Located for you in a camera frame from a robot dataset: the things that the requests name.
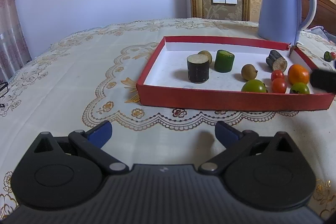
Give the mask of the red cherry tomato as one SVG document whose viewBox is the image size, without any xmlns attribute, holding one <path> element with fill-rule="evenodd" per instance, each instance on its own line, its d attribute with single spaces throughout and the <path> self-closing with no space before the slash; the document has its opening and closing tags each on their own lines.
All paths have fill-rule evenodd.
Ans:
<svg viewBox="0 0 336 224">
<path fill-rule="evenodd" d="M 271 89 L 273 93 L 284 94 L 286 93 L 287 83 L 282 78 L 276 78 L 272 81 Z"/>
<path fill-rule="evenodd" d="M 275 79 L 284 79 L 284 73 L 281 70 L 274 70 L 271 74 L 271 81 L 273 82 Z"/>
</svg>

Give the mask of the green tomato right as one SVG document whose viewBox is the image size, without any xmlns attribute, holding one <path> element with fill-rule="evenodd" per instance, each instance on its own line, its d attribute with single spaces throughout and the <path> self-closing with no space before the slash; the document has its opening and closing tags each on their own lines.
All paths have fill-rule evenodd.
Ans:
<svg viewBox="0 0 336 224">
<path fill-rule="evenodd" d="M 291 86 L 290 94 L 310 94 L 310 90 L 305 83 L 295 83 Z"/>
</svg>

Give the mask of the green tomato left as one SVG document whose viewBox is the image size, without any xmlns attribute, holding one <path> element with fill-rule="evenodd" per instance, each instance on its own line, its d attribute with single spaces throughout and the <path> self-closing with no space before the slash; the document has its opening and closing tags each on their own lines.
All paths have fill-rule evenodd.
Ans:
<svg viewBox="0 0 336 224">
<path fill-rule="evenodd" d="M 265 84 L 257 79 L 247 81 L 242 89 L 241 92 L 250 92 L 250 93 L 267 93 L 267 89 Z"/>
</svg>

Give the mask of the pink floral curtain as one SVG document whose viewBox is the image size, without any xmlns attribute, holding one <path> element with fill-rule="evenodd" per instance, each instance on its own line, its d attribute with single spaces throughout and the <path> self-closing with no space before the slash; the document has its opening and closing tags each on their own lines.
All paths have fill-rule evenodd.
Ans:
<svg viewBox="0 0 336 224">
<path fill-rule="evenodd" d="M 1 13 L 1 82 L 24 67 L 31 56 L 18 19 L 15 0 L 0 0 Z"/>
</svg>

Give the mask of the small red tomato on table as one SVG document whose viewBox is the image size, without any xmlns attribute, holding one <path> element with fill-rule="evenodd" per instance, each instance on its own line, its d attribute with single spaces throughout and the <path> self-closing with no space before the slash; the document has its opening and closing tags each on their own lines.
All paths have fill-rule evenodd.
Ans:
<svg viewBox="0 0 336 224">
<path fill-rule="evenodd" d="M 330 53 L 330 56 L 331 56 L 332 60 L 335 60 L 335 59 L 336 59 L 336 54 L 335 54 L 334 52 L 331 52 L 331 53 Z"/>
</svg>

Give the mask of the blue electric kettle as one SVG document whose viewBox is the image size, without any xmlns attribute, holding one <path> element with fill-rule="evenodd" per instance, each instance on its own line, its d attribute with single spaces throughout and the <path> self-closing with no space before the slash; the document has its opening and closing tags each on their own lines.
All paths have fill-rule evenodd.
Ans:
<svg viewBox="0 0 336 224">
<path fill-rule="evenodd" d="M 302 20 L 302 0 L 261 0 L 258 36 L 295 45 L 300 32 L 313 21 L 316 10 L 317 0 L 309 0 L 309 11 Z"/>
</svg>

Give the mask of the embroidered cream tablecloth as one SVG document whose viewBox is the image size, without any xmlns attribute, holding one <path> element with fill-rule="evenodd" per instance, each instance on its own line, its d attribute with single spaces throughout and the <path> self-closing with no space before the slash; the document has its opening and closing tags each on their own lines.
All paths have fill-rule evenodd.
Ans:
<svg viewBox="0 0 336 224">
<path fill-rule="evenodd" d="M 101 121 L 113 126 L 105 151 L 127 165 L 193 164 L 223 150 L 214 125 L 225 121 L 260 135 L 288 132 L 317 177 L 310 207 L 335 212 L 335 106 L 325 111 L 240 112 L 142 106 L 136 82 L 165 36 L 255 38 L 257 24 L 234 20 L 162 19 L 76 32 L 17 71 L 1 94 L 1 219 L 18 202 L 11 176 L 38 133 L 66 136 Z"/>
</svg>

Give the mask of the wooden bed headboard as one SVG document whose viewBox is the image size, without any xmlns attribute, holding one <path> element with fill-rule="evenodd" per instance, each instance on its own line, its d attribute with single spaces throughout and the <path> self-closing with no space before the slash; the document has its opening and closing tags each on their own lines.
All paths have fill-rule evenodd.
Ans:
<svg viewBox="0 0 336 224">
<path fill-rule="evenodd" d="M 302 2 L 302 20 L 305 20 L 309 11 L 309 0 L 301 0 Z M 330 0 L 317 0 L 317 9 L 315 17 L 309 28 L 315 26 L 323 26 L 328 33 L 335 35 L 336 10 L 335 3 Z"/>
</svg>

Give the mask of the small green fruit on table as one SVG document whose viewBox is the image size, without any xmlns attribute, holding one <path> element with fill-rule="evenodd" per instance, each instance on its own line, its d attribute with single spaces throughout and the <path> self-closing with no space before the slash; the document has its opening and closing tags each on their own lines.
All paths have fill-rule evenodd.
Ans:
<svg viewBox="0 0 336 224">
<path fill-rule="evenodd" d="M 331 62 L 333 60 L 333 58 L 331 57 L 331 53 L 329 51 L 326 51 L 324 54 L 323 54 L 323 58 L 325 61 L 327 62 Z"/>
</svg>

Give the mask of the dark sugarcane piece upright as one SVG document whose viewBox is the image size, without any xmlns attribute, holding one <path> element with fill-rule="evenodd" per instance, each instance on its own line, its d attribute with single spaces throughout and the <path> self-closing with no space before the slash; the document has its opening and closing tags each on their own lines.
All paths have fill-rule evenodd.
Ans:
<svg viewBox="0 0 336 224">
<path fill-rule="evenodd" d="M 209 79 L 209 58 L 203 54 L 193 54 L 187 57 L 189 81 L 201 84 Z"/>
</svg>

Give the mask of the orange tangerine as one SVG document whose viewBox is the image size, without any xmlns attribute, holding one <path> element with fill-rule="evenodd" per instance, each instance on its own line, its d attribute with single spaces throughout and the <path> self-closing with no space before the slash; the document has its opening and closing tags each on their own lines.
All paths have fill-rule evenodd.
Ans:
<svg viewBox="0 0 336 224">
<path fill-rule="evenodd" d="M 293 64 L 288 70 L 288 81 L 291 85 L 296 83 L 307 84 L 310 74 L 306 68 L 299 64 Z"/>
</svg>

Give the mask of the green cucumber piece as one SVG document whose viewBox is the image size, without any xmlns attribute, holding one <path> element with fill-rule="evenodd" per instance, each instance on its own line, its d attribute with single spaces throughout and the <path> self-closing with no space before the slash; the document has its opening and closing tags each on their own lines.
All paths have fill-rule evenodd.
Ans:
<svg viewBox="0 0 336 224">
<path fill-rule="evenodd" d="M 220 73 L 228 73 L 232 70 L 235 56 L 226 50 L 218 50 L 214 69 Z"/>
</svg>

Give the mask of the red cardboard box lid tray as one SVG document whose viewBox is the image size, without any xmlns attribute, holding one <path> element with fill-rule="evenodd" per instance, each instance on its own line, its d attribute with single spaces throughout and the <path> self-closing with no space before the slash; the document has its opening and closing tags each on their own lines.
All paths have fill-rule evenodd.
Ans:
<svg viewBox="0 0 336 224">
<path fill-rule="evenodd" d="M 270 73 L 264 63 L 271 50 L 279 51 L 289 65 L 300 64 L 308 71 L 315 63 L 299 48 L 262 39 L 225 36 L 165 36 L 144 66 L 136 83 L 140 102 L 146 106 L 239 111 L 292 111 L 326 110 L 334 99 L 310 87 L 310 93 L 276 94 L 242 92 L 244 84 L 240 69 L 245 64 L 258 68 L 261 80 L 269 81 Z M 187 56 L 208 50 L 227 50 L 235 56 L 234 67 L 229 73 L 210 69 L 210 78 L 202 84 L 191 83 L 187 75 Z"/>
</svg>

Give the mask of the green tomato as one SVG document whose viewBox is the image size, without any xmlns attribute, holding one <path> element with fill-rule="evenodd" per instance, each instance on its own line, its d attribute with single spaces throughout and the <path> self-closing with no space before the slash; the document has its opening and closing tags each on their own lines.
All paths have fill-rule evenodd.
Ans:
<svg viewBox="0 0 336 224">
<path fill-rule="evenodd" d="M 267 93 L 267 89 L 265 84 L 257 79 L 247 81 L 242 89 L 241 92 L 250 92 L 250 93 Z"/>
<path fill-rule="evenodd" d="M 290 94 L 310 94 L 310 90 L 305 83 L 295 83 L 291 86 Z"/>
</svg>

